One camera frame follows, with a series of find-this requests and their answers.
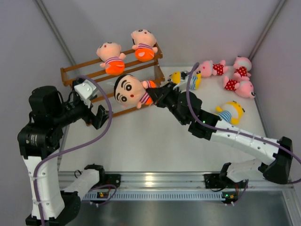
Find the boy doll orange pants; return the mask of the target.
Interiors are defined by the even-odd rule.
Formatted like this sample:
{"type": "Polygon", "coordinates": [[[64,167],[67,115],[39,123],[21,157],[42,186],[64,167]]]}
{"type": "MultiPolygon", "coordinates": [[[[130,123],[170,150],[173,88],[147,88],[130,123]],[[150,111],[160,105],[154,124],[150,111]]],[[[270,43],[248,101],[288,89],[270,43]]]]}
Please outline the boy doll orange pants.
{"type": "Polygon", "coordinates": [[[147,62],[154,58],[158,51],[155,47],[157,40],[155,36],[146,29],[138,29],[131,33],[135,57],[141,62],[147,62]]]}
{"type": "Polygon", "coordinates": [[[115,42],[105,42],[97,49],[96,54],[102,61],[100,67],[108,75],[118,76],[123,73],[126,55],[121,52],[121,45],[115,42]]]}

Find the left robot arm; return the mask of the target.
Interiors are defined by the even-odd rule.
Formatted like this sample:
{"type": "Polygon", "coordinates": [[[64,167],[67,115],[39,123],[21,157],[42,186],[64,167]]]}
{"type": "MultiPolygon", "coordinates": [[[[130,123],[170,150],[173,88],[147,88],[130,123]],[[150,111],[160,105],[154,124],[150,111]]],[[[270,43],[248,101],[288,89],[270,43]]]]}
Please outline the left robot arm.
{"type": "Polygon", "coordinates": [[[32,190],[32,212],[25,221],[28,226],[67,225],[77,217],[89,190],[106,184],[103,166],[90,164],[69,187],[62,190],[59,186],[57,162],[63,128],[83,120],[99,129],[111,118],[111,112],[101,105],[93,113],[79,91],[72,95],[73,101],[63,101],[56,87],[43,86],[29,97],[30,120],[17,136],[32,190]]]}

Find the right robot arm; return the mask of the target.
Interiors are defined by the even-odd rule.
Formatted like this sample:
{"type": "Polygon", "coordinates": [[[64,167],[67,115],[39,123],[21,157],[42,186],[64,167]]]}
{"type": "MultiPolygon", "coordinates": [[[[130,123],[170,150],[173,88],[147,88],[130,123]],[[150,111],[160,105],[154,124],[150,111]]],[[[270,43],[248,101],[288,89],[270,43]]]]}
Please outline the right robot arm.
{"type": "Polygon", "coordinates": [[[167,108],[181,125],[188,125],[188,131],[208,141],[234,147],[254,159],[223,165],[219,180],[225,187],[243,180],[265,179],[269,182],[290,184],[289,174],[293,160],[292,140],[288,137],[271,139],[239,129],[220,116],[202,110],[202,100],[190,92],[174,89],[170,82],[161,88],[147,88],[146,91],[160,108],[167,108]]]}

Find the wooden shelf rack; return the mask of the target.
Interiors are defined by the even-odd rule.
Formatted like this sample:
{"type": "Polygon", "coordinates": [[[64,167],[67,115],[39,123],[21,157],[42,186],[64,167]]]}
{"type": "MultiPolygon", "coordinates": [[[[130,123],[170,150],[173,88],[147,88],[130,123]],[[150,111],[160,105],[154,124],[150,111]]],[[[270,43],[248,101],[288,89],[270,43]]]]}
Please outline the wooden shelf rack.
{"type": "Polygon", "coordinates": [[[121,75],[109,75],[102,65],[101,59],[85,62],[79,65],[61,68],[62,82],[70,86],[74,91],[82,91],[82,98],[88,98],[88,106],[101,105],[101,101],[113,98],[110,103],[116,103],[123,107],[123,111],[113,112],[112,116],[120,116],[132,111],[140,110],[153,104],[153,100],[147,93],[148,88],[160,88],[165,77],[160,69],[158,59],[163,57],[158,44],[154,48],[157,52],[154,58],[145,65],[135,59],[125,63],[125,70],[121,75]],[[80,69],[85,66],[97,64],[97,71],[94,73],[81,73],[76,78],[70,79],[67,72],[80,69]]]}

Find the pink pig plush top left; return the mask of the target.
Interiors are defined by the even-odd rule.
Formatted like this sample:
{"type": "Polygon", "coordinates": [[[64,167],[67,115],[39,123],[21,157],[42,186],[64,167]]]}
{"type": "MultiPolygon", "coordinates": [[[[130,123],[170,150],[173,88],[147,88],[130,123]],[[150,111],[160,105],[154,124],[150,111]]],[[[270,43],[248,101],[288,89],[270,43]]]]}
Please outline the pink pig plush top left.
{"type": "Polygon", "coordinates": [[[200,72],[201,77],[207,78],[210,76],[222,76],[228,71],[229,67],[226,65],[226,61],[222,60],[215,64],[212,60],[206,60],[201,63],[196,72],[200,72]]]}

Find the pink pig plush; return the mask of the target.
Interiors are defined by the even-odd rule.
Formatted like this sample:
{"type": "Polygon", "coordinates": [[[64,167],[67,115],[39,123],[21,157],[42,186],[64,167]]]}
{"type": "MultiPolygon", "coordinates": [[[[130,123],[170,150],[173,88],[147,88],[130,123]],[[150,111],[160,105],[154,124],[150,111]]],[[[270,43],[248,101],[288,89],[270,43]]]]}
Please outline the pink pig plush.
{"type": "Polygon", "coordinates": [[[228,91],[233,91],[243,98],[255,98],[254,87],[250,81],[237,81],[225,76],[223,78],[223,88],[228,91]]]}
{"type": "Polygon", "coordinates": [[[201,63],[196,72],[200,72],[201,77],[207,78],[210,76],[222,76],[228,71],[229,67],[226,65],[226,61],[222,60],[215,64],[212,60],[206,60],[201,63]]]}
{"type": "Polygon", "coordinates": [[[247,57],[238,56],[233,65],[235,71],[233,73],[233,79],[237,81],[249,81],[252,68],[252,63],[247,57]]]}

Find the pink pig plush lower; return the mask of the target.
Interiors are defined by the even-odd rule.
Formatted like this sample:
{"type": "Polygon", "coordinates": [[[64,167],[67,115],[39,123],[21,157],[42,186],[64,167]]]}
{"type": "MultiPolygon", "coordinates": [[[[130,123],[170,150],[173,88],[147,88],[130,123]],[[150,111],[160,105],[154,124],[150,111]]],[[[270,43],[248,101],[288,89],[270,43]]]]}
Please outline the pink pig plush lower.
{"type": "Polygon", "coordinates": [[[243,98],[255,98],[254,87],[250,81],[237,81],[225,76],[223,78],[223,88],[228,91],[233,91],[243,98]]]}

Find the pink pig plush top right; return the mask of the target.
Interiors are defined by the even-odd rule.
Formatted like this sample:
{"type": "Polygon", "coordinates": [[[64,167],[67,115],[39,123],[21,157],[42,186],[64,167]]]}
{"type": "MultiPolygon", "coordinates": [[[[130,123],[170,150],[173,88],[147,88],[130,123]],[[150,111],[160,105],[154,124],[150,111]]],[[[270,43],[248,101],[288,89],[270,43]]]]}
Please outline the pink pig plush top right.
{"type": "Polygon", "coordinates": [[[252,68],[252,63],[247,57],[238,56],[233,65],[235,71],[233,73],[233,79],[237,81],[249,81],[252,68]]]}

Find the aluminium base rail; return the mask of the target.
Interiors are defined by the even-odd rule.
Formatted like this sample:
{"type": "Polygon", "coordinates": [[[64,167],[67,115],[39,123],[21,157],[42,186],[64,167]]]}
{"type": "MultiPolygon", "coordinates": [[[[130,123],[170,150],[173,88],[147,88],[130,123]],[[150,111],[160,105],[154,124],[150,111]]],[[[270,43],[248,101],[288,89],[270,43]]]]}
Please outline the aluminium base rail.
{"type": "Polygon", "coordinates": [[[222,185],[212,172],[108,172],[105,184],[85,192],[82,201],[97,206],[109,201],[210,201],[234,206],[250,192],[277,193],[286,203],[295,198],[290,185],[250,180],[240,185],[222,185]]]}

